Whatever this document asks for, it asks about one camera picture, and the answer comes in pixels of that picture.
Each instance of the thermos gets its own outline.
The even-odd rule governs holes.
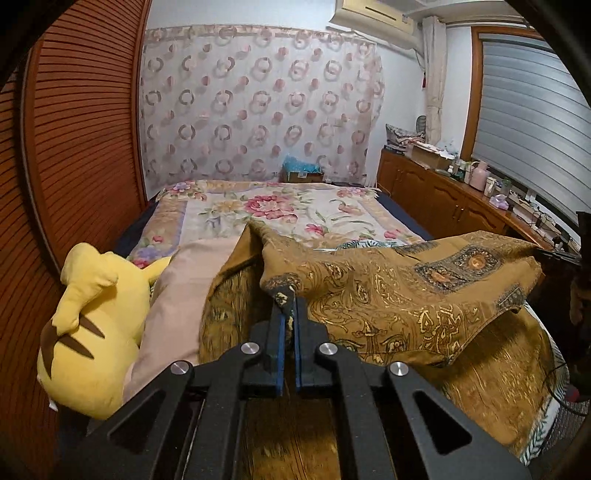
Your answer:
[[[478,161],[478,166],[474,169],[472,176],[470,177],[470,187],[474,187],[476,190],[480,190],[481,192],[484,191],[486,179],[490,173],[487,168],[488,163],[485,161]]]

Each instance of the sheer curtain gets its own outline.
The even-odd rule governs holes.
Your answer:
[[[374,43],[259,25],[148,30],[140,85],[148,194],[190,179],[273,180],[286,154],[363,181],[384,97]]]
[[[427,142],[441,140],[441,104],[447,69],[446,26],[437,17],[423,20],[425,76],[427,78]]]

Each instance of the pikachu plush toy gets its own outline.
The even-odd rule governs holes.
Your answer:
[[[61,271],[66,291],[41,332],[37,358],[38,379],[55,402],[99,420],[121,406],[150,287],[169,261],[162,258],[142,270],[89,244],[70,250]]]

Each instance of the wooden louvered door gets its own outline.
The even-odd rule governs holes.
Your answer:
[[[17,472],[41,475],[51,465],[56,416],[36,381],[36,359],[61,288],[27,208],[16,78],[0,93],[0,455]]]
[[[80,0],[31,55],[27,160],[58,264],[78,242],[112,248],[145,206],[135,99],[146,7]]]
[[[67,252],[113,248],[145,206],[136,104],[148,8],[76,2],[0,86],[2,479],[6,468],[45,478],[53,462],[57,416],[35,378]]]

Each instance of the air conditioner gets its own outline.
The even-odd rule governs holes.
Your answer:
[[[375,0],[336,0],[331,23],[380,38],[404,50],[423,53],[423,38],[411,18]]]

